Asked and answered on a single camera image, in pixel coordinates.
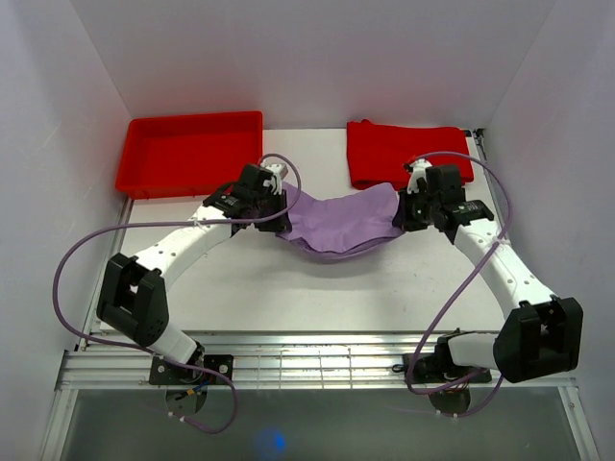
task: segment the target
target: red cloth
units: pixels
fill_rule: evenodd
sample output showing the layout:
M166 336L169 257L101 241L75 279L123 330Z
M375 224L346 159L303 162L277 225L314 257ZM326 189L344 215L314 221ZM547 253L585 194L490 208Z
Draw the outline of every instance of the red cloth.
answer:
M422 154L453 151L470 155L465 133L459 128L402 128L363 120L348 122L346 133L350 181L356 189L366 189L381 182L390 182L396 189L405 187L409 176L404 163L412 162ZM454 163L459 167L463 182L474 180L470 160L434 156L429 162L432 165Z

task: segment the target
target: red plastic bin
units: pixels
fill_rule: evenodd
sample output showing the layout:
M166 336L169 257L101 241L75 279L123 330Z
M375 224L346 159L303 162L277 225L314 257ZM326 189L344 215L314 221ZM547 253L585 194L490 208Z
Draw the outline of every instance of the red plastic bin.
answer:
M139 118L128 128L115 188L132 199L207 195L262 157L262 113Z

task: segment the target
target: white wall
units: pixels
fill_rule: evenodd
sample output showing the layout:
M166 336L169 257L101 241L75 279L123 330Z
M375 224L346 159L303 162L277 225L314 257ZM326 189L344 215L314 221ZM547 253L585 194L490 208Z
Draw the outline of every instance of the white wall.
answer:
M485 126L554 0L72 0L132 116Z
M486 132L529 266L585 311L577 376L603 459L615 456L615 8L558 0Z
M0 458L35 459L65 333L51 306L63 252L117 218L128 112L68 0L0 2ZM75 258L61 298L84 322L102 255Z

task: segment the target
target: purple cloth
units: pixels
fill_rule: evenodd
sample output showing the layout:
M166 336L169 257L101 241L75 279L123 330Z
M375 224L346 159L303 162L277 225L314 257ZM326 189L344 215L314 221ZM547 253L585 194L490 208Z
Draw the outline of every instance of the purple cloth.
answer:
M285 183L284 189L292 203L297 188ZM316 200L302 192L288 211L292 231L278 237L325 259L361 255L404 233L392 224L398 203L389 183L338 199Z

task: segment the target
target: robotic arm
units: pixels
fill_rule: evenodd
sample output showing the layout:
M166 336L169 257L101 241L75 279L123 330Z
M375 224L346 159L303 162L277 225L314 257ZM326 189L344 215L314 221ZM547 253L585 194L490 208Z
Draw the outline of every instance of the robotic arm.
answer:
M204 200L190 217L194 226L171 232L132 257L113 256L107 264L96 313L143 348L180 363L198 364L200 344L169 322L166 292L175 280L211 248L248 224L225 220L260 218L286 208L282 180L285 165L246 165L239 181ZM204 220L221 224L201 225ZM255 224L259 231L290 231L287 214Z
M466 201L455 165L433 167L420 159L406 168L411 178L399 193L394 225L405 231L434 225L478 265L501 231L493 213L482 201ZM583 318L577 301L558 298L507 242L501 242L480 273L504 313L502 330L440 337L434 354L417 362L417 381L461 377L467 367L499 370L509 382L575 369Z

